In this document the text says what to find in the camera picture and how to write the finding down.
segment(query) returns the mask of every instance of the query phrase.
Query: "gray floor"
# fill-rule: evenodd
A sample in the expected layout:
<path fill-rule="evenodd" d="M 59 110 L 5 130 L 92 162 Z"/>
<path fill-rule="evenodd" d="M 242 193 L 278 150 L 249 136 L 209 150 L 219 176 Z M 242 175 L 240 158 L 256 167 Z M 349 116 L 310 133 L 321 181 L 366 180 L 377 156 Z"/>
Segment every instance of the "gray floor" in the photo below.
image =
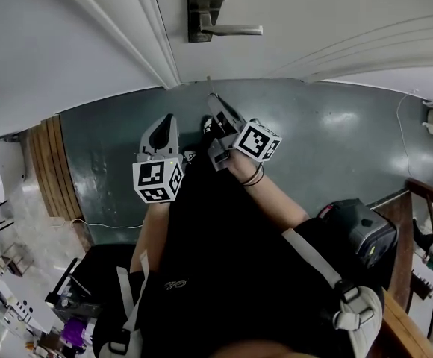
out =
<path fill-rule="evenodd" d="M 246 119 L 258 117 L 283 142 L 265 172 L 311 215 L 327 203 L 370 203 L 408 176 L 396 108 L 403 94 L 369 87 L 295 80 L 215 81 L 215 90 Z M 199 140 L 208 114 L 206 83 L 152 89 L 85 104 L 62 114 L 63 137 L 78 200 L 88 222 L 141 224 L 146 206 L 132 186 L 140 137 L 174 113 L 181 147 Z M 433 184 L 433 136 L 426 108 L 407 97 L 399 111 L 415 178 Z M 92 227 L 96 243 L 133 242 L 134 230 Z"/>

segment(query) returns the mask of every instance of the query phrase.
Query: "white door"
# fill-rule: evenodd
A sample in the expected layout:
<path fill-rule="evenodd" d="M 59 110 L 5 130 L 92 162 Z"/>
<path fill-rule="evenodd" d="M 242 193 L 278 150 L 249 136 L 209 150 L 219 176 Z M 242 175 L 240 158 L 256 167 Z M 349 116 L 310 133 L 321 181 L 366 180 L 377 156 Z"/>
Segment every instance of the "white door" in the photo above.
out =
<path fill-rule="evenodd" d="M 188 43 L 187 0 L 157 1 L 182 82 L 433 66 L 433 0 L 225 0 L 218 25 L 264 34 L 208 43 Z"/>

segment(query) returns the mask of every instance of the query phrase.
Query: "bracelet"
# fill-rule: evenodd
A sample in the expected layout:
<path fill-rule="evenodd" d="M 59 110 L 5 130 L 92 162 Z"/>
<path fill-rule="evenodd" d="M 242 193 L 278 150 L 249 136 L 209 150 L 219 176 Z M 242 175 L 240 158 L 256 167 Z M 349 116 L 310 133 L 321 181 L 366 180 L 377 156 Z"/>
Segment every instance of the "bracelet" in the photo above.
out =
<path fill-rule="evenodd" d="M 261 167 L 263 167 L 263 165 L 260 163 L 258 165 L 258 167 L 256 168 L 256 172 L 252 175 L 252 177 L 250 179 L 248 179 L 246 182 L 241 183 L 241 184 L 245 186 L 246 184 L 251 183 L 252 180 L 254 180 L 258 176 L 258 174 L 260 173 Z"/>
<path fill-rule="evenodd" d="M 251 182 L 251 181 L 249 181 L 249 183 L 244 184 L 245 187 L 251 187 L 251 186 L 254 186 L 255 184 L 258 184 L 258 183 L 261 182 L 261 179 L 263 179 L 263 176 L 264 176 L 264 167 L 263 167 L 262 164 L 260 164 L 260 167 L 261 167 L 260 170 L 261 170 L 261 172 L 262 172 L 261 177 L 260 177 L 257 181 L 255 181 L 254 183 Z"/>

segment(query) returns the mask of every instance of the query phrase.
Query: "purple object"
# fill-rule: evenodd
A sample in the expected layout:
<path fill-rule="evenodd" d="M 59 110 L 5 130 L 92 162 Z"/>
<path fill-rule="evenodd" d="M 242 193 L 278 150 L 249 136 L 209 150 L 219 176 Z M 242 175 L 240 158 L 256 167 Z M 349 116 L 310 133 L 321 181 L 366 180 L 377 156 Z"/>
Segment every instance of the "purple object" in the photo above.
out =
<path fill-rule="evenodd" d="M 84 333 L 87 325 L 80 319 L 71 318 L 64 325 L 62 334 L 60 335 L 72 346 L 81 348 L 84 345 Z"/>

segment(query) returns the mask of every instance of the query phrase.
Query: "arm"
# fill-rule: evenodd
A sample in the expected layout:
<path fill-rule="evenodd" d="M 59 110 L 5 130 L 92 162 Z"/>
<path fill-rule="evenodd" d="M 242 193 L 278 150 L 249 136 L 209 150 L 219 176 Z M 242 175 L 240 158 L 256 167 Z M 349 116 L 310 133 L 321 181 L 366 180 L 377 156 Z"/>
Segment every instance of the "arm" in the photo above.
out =
<path fill-rule="evenodd" d="M 240 183 L 247 182 L 257 168 L 250 158 L 237 150 L 231 151 L 226 165 Z M 245 190 L 281 231 L 295 228 L 309 219 L 306 211 L 281 191 L 266 175 L 259 183 L 245 187 Z"/>
<path fill-rule="evenodd" d="M 158 271 L 169 226 L 169 210 L 170 203 L 150 204 L 132 256 L 130 273 L 142 270 L 140 255 L 145 250 L 149 258 L 149 270 Z"/>

